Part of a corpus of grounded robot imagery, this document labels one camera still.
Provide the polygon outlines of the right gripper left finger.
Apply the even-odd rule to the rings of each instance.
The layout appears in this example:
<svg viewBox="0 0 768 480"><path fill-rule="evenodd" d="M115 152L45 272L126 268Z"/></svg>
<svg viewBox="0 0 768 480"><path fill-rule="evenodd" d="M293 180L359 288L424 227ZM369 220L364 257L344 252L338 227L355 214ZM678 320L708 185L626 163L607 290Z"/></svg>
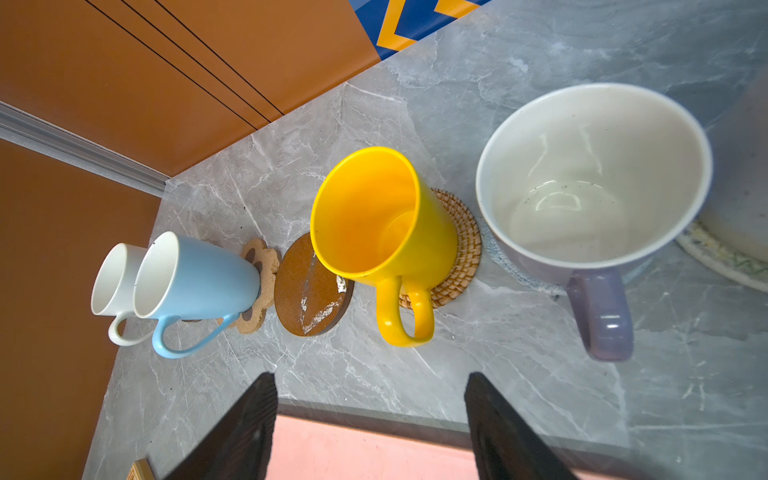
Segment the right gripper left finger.
<svg viewBox="0 0 768 480"><path fill-rule="evenodd" d="M264 372L167 477L264 479L277 413L275 376Z"/></svg>

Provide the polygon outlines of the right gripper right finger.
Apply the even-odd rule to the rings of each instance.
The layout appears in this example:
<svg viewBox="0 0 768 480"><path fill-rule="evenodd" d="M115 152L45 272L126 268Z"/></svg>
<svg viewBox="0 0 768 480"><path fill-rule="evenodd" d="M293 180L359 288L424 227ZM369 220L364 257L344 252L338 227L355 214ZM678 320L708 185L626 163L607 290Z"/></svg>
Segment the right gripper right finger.
<svg viewBox="0 0 768 480"><path fill-rule="evenodd" d="M577 479L484 374L469 375L464 400L481 479Z"/></svg>

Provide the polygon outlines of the glossy dark brown coaster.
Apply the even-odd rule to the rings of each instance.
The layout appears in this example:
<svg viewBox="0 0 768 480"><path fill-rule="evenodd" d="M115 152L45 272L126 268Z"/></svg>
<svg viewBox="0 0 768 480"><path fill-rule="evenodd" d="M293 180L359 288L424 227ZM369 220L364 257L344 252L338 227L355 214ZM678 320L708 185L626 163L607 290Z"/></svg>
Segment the glossy dark brown coaster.
<svg viewBox="0 0 768 480"><path fill-rule="evenodd" d="M287 250L275 283L275 308L283 327L299 337L330 331L344 316L355 283L328 270L317 258L309 233Z"/></svg>

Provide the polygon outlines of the blue grey woven coaster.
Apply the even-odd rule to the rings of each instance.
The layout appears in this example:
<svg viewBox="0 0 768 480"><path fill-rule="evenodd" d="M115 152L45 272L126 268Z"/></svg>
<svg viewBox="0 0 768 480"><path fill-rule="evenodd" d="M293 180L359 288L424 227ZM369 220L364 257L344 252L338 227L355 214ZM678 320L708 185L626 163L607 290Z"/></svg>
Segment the blue grey woven coaster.
<svg viewBox="0 0 768 480"><path fill-rule="evenodd" d="M528 274L505 255L500 243L497 241L487 224L481 222L479 231L482 236L483 248L486 255L522 285L551 297L565 297L566 295L577 292L575 280L572 280L567 286L560 286L545 282ZM593 297L602 296L604 298L615 297L624 299L626 296L626 284L640 276L651 262L652 259L647 258L631 268L622 267L613 276L606 278L601 282L598 282L597 278L594 278L591 286L584 283L581 290L584 295L590 293Z"/></svg>

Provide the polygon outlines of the light blue mug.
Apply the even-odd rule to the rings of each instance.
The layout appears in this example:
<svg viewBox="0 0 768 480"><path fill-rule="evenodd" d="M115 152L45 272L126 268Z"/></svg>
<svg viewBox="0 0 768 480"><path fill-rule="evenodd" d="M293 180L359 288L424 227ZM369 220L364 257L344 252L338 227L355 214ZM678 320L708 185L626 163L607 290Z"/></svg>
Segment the light blue mug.
<svg viewBox="0 0 768 480"><path fill-rule="evenodd" d="M166 359L188 357L223 333L252 307L261 291L260 273L246 259L213 244L166 231L148 248L136 275L132 304L142 319L156 319L155 352ZM222 321L186 349L166 345L164 334L180 320Z"/></svg>

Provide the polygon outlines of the paw print cork coaster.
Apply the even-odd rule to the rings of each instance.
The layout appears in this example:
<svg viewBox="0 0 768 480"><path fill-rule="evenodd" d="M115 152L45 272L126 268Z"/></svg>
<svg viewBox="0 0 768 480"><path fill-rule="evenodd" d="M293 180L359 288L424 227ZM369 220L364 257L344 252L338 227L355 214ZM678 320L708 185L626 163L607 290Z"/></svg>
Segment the paw print cork coaster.
<svg viewBox="0 0 768 480"><path fill-rule="evenodd" d="M241 257L250 262L260 276L260 291L253 305L227 326L247 335L258 331L267 311L275 304L276 277L280 267L281 254L269 247L261 238L251 239L241 250Z"/></svg>

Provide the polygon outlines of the cream mug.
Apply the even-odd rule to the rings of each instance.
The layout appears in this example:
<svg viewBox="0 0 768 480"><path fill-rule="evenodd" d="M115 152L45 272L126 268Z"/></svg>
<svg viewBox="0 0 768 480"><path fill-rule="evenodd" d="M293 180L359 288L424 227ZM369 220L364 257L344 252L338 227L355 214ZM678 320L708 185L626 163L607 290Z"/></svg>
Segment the cream mug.
<svg viewBox="0 0 768 480"><path fill-rule="evenodd" d="M91 311L97 316L114 317L108 329L108 337L118 346L134 346L152 336L149 332L137 339L126 339L118 331L122 322L136 317L133 307L134 285L146 252L144 247L116 244L104 258L93 285Z"/></svg>

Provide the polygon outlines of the woven rattan coaster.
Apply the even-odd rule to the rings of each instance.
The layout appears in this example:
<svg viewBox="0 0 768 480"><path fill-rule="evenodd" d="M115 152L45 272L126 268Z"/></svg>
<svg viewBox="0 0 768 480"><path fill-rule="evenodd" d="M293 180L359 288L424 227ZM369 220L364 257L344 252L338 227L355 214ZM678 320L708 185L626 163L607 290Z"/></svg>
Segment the woven rattan coaster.
<svg viewBox="0 0 768 480"><path fill-rule="evenodd" d="M429 189L412 172L398 188L371 194L366 200L374 252L384 262L377 268L377 306L399 289L399 305L430 319L432 311L450 303L469 286L479 267L482 239L475 217L454 194Z"/></svg>

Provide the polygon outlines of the yellow mug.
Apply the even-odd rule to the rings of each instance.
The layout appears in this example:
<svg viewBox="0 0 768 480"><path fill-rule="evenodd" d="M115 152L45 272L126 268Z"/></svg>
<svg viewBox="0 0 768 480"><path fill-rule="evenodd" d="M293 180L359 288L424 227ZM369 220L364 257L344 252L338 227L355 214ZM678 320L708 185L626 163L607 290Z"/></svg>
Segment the yellow mug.
<svg viewBox="0 0 768 480"><path fill-rule="evenodd" d="M316 195L310 235L328 270L375 288L387 343L417 347L433 338L431 291L454 266L458 234L404 155L369 147L342 160Z"/></svg>

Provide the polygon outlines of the purple mug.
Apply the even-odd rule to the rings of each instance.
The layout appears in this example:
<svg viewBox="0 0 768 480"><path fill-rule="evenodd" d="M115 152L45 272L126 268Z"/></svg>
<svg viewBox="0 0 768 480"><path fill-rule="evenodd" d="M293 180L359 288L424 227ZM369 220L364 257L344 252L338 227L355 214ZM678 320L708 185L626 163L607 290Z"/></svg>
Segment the purple mug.
<svg viewBox="0 0 768 480"><path fill-rule="evenodd" d="M712 177L710 143L687 109L595 83L509 116L482 151L475 191L502 254L565 290L592 358L621 362L634 350L622 276L694 220Z"/></svg>

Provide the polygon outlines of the white zigzag woven coaster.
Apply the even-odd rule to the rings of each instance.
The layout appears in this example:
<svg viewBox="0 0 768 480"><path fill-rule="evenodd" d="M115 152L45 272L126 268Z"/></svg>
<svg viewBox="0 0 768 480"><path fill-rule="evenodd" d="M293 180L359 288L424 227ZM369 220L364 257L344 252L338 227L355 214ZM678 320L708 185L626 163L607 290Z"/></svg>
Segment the white zigzag woven coaster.
<svg viewBox="0 0 768 480"><path fill-rule="evenodd" d="M767 292L767 263L731 248L696 220L676 237L678 245L694 259L746 287Z"/></svg>

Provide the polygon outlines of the white mug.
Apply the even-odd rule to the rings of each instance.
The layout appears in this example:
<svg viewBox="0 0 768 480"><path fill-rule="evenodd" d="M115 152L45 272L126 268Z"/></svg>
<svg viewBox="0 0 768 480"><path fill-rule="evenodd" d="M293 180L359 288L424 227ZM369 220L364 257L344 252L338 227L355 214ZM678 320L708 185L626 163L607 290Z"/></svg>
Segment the white mug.
<svg viewBox="0 0 768 480"><path fill-rule="evenodd" d="M767 260L767 72L709 132L712 186L700 218L722 243Z"/></svg>

